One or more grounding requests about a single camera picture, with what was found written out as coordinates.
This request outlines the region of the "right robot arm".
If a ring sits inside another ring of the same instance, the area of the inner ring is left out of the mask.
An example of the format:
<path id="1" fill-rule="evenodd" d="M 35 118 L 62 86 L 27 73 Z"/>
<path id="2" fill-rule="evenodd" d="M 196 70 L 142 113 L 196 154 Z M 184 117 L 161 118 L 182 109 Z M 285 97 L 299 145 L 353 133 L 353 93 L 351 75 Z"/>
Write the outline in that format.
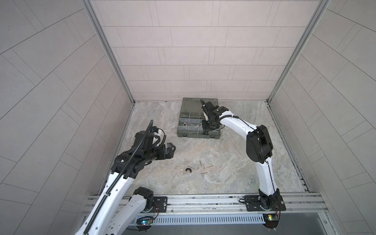
<path id="1" fill-rule="evenodd" d="M 225 126 L 246 140 L 246 154 L 255 163 L 258 174 L 260 207 L 265 211 L 284 211 L 286 207 L 274 179 L 271 159 L 273 144 L 267 127 L 250 124 L 224 106 L 214 106 L 202 99 L 200 102 L 205 116 L 202 121 L 204 131 L 213 131 Z"/>

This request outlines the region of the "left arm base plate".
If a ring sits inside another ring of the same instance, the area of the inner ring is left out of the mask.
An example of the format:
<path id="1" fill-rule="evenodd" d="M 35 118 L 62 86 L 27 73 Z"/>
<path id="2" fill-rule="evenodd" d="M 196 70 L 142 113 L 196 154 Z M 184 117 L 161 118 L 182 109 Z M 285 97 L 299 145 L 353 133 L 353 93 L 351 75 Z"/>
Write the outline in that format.
<path id="1" fill-rule="evenodd" d="M 146 207 L 142 211 L 142 213 L 149 213 L 149 212 L 166 212 L 167 209 L 167 200 L 166 196 L 157 196 L 153 198 L 148 198 L 146 200 Z"/>

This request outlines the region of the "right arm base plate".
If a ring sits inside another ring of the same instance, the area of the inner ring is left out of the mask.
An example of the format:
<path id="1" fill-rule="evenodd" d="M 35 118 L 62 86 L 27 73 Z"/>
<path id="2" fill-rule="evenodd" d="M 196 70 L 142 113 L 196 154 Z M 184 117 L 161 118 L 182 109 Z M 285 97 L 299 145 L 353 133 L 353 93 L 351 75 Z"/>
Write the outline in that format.
<path id="1" fill-rule="evenodd" d="M 240 199 L 248 212 L 285 211 L 286 205 L 281 195 L 246 195 Z"/>

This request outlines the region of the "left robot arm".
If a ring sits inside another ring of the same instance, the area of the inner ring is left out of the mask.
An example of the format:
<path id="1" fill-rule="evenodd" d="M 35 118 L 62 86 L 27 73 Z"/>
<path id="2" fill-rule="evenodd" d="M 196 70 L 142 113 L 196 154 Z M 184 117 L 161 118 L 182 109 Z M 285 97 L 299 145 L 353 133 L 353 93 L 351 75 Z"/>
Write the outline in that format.
<path id="1" fill-rule="evenodd" d="M 132 147 L 115 158 L 99 199 L 76 234 L 121 235 L 139 213 L 153 209 L 154 192 L 139 187 L 126 206 L 116 213 L 124 194 L 146 165 L 173 158 L 176 147 L 165 139 L 165 132 L 156 126 L 135 135 Z"/>

